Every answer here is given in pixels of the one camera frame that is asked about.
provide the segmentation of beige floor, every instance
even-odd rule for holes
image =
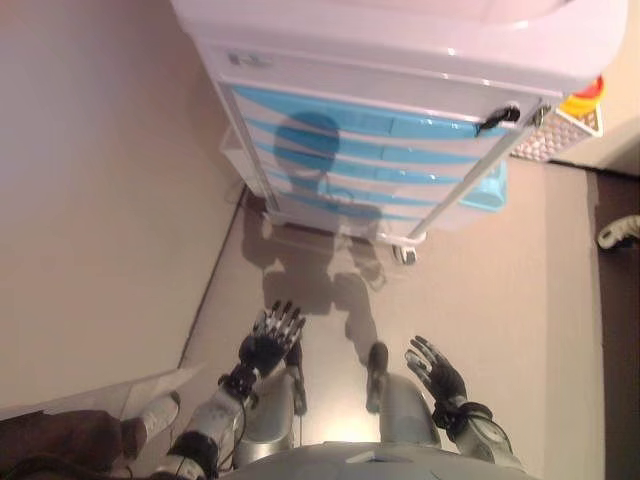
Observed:
[[[309,318],[303,443],[377,440],[362,360],[381,339],[390,370],[408,375],[403,354],[421,334],[463,373],[470,399],[494,411],[529,473],[601,478],[589,177],[518,160],[509,167],[507,207],[457,232],[431,232],[413,267],[397,265],[384,245],[272,227],[244,205],[188,346],[185,365],[206,366],[181,391],[176,431],[233,366],[257,310],[283,297]],[[148,446],[140,471],[168,442]]]

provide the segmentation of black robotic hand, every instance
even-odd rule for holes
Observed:
[[[467,389],[462,375],[431,342],[416,336],[411,340],[411,345],[422,356],[409,349],[405,360],[436,401],[433,420],[438,427],[446,429],[451,437],[460,428],[461,420],[470,413],[479,412],[492,418],[487,407],[467,401]]]
[[[306,319],[300,309],[287,302],[277,301],[271,311],[263,311],[253,326],[253,331],[244,339],[238,353],[240,363],[258,370],[261,377],[268,376],[289,353],[300,338]]]
[[[299,308],[292,310],[291,302],[287,302],[282,309],[281,305],[277,301],[270,311],[258,314],[253,331],[240,345],[240,363],[218,381],[240,400],[251,394],[256,375],[267,377],[300,339],[306,319],[300,316]]]
[[[429,390],[434,400],[449,405],[461,405],[467,400],[467,389],[462,375],[449,360],[428,340],[416,335],[411,345],[421,354],[407,350],[407,366]]]

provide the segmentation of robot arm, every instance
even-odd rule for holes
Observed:
[[[416,336],[405,354],[407,366],[420,379],[436,401],[433,420],[447,432],[463,455],[504,467],[523,470],[513,455],[509,437],[493,421],[493,414],[480,403],[467,401],[460,373],[428,340]]]
[[[291,302],[280,307],[276,302],[270,312],[261,312],[240,346],[240,363],[220,378],[220,388],[196,409],[152,479],[217,478],[218,467],[233,452],[235,431],[244,428],[253,385],[276,368],[300,337],[305,323],[300,309],[292,312]]]

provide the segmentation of black latch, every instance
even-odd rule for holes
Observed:
[[[484,130],[491,130],[500,122],[517,122],[520,119],[520,109],[515,105],[500,108],[489,115],[484,123],[476,127],[476,137]]]

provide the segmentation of white cart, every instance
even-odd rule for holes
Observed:
[[[596,77],[626,0],[173,0],[273,222],[394,245],[506,201],[511,152]]]

